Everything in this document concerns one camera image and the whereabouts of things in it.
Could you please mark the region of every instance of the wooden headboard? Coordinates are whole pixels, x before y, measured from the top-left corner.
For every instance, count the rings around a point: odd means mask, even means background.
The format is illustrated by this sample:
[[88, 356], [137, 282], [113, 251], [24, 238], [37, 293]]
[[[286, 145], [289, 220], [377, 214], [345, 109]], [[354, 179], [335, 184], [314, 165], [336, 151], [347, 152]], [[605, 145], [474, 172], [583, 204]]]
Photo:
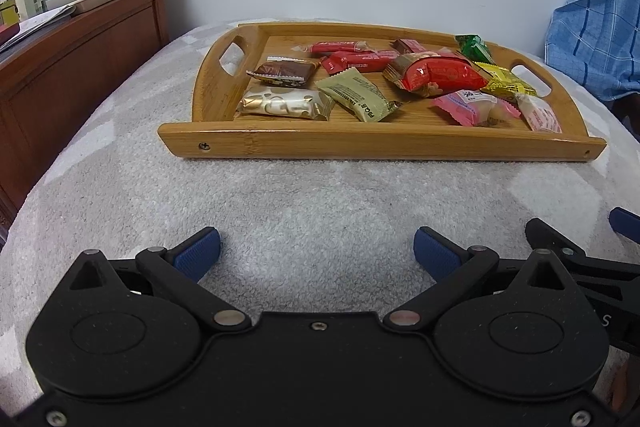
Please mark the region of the wooden headboard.
[[168, 42], [164, 0], [114, 0], [0, 62], [0, 244], [89, 116]]

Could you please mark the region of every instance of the candy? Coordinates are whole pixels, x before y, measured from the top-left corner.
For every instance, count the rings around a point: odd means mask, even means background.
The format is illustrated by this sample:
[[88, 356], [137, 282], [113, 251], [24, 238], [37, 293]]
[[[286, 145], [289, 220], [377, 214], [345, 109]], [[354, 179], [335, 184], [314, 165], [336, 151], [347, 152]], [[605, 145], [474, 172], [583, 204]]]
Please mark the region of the candy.
[[322, 41], [310, 46], [294, 46], [292, 50], [316, 55], [329, 55], [333, 52], [366, 52], [371, 47], [365, 41]]
[[244, 114], [328, 120], [334, 101], [324, 93], [269, 86], [245, 91], [237, 111]]
[[398, 57], [398, 52], [383, 50], [378, 52], [350, 53], [334, 52], [322, 61], [322, 67], [333, 75], [354, 67], [360, 73], [381, 72], [393, 59]]
[[545, 100], [522, 93], [517, 93], [515, 99], [518, 101], [518, 107], [533, 131], [562, 133], [556, 114]]
[[391, 48], [398, 50], [401, 55], [427, 51], [427, 49], [415, 39], [396, 39], [390, 44]]
[[423, 97], [478, 90], [487, 83], [462, 55], [444, 50], [400, 55], [382, 74], [396, 86]]
[[514, 95], [522, 93], [536, 96], [537, 93], [529, 84], [523, 81], [516, 74], [511, 73], [507, 68], [502, 68], [495, 64], [476, 63], [482, 70], [491, 75], [491, 80], [481, 91], [500, 97], [501, 99], [515, 102]]
[[469, 90], [438, 97], [433, 103], [463, 126], [494, 126], [509, 118], [520, 116], [520, 112], [509, 102], [493, 95]]
[[267, 57], [267, 62], [247, 74], [267, 84], [296, 88], [306, 84], [317, 69], [318, 63], [309, 60]]
[[316, 87], [335, 99], [363, 122], [378, 122], [400, 107], [400, 102], [385, 99], [375, 84], [356, 68], [316, 82]]
[[495, 64], [491, 52], [479, 35], [457, 35], [456, 41], [460, 45], [460, 51], [467, 59]]

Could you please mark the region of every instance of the screw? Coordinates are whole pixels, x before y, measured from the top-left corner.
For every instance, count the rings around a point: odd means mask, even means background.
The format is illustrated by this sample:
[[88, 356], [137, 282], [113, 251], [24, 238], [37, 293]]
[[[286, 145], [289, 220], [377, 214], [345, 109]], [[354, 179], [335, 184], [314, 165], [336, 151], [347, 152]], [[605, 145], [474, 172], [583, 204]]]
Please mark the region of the screw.
[[420, 315], [411, 310], [396, 310], [389, 315], [389, 320], [396, 326], [413, 326], [420, 322]]
[[60, 411], [49, 411], [46, 418], [51, 427], [65, 427], [66, 425], [66, 416]]
[[244, 319], [244, 314], [238, 310], [222, 310], [213, 315], [213, 320], [220, 326], [238, 326]]
[[571, 416], [572, 427], [586, 427], [591, 423], [591, 413], [589, 411], [578, 411]]

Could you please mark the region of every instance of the green wrapper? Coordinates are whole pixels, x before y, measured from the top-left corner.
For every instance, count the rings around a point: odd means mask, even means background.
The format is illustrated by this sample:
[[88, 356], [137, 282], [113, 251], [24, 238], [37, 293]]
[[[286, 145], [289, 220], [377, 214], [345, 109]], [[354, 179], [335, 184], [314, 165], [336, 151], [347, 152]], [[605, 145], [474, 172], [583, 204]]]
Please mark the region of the green wrapper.
[[456, 41], [460, 45], [460, 51], [467, 59], [495, 64], [491, 52], [479, 35], [457, 35]]
[[356, 68], [316, 82], [316, 88], [329, 95], [363, 122], [378, 122], [400, 107], [389, 102], [375, 84], [369, 82]]

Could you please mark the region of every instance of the red candy wrapper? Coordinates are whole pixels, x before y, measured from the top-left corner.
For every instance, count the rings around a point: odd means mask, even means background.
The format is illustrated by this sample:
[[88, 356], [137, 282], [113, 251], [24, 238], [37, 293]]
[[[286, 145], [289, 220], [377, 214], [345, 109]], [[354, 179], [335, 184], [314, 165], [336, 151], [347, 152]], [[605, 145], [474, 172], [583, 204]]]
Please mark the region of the red candy wrapper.
[[382, 74], [399, 88], [423, 97], [479, 90], [487, 84], [464, 56], [444, 49], [400, 55]]
[[381, 72], [398, 55], [398, 52], [393, 50], [366, 53], [334, 52], [321, 64], [329, 75], [349, 68], [356, 68], [360, 73], [373, 73]]
[[420, 53], [428, 51], [415, 39], [396, 39], [391, 43], [391, 48], [398, 50], [401, 54]]
[[294, 46], [292, 50], [313, 55], [329, 55], [333, 52], [366, 52], [371, 51], [371, 47], [365, 41], [324, 41], [311, 46]]
[[433, 104], [463, 126], [494, 126], [518, 118], [520, 112], [509, 102], [481, 92], [460, 90], [433, 100]]

